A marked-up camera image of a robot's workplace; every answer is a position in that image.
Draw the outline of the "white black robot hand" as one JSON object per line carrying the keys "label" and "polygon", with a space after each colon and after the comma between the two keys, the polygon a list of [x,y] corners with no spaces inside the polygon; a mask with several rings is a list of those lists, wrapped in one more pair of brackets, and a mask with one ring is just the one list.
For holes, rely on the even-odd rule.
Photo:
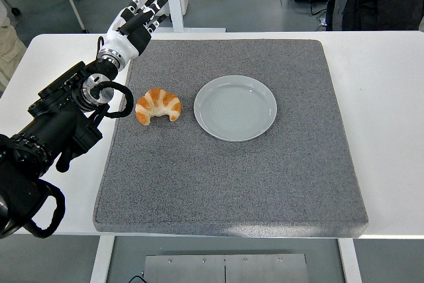
{"label": "white black robot hand", "polygon": [[156,15],[167,2],[132,0],[112,22],[97,57],[112,59],[123,67],[130,59],[140,56],[150,42],[152,33],[165,20],[165,14]]}

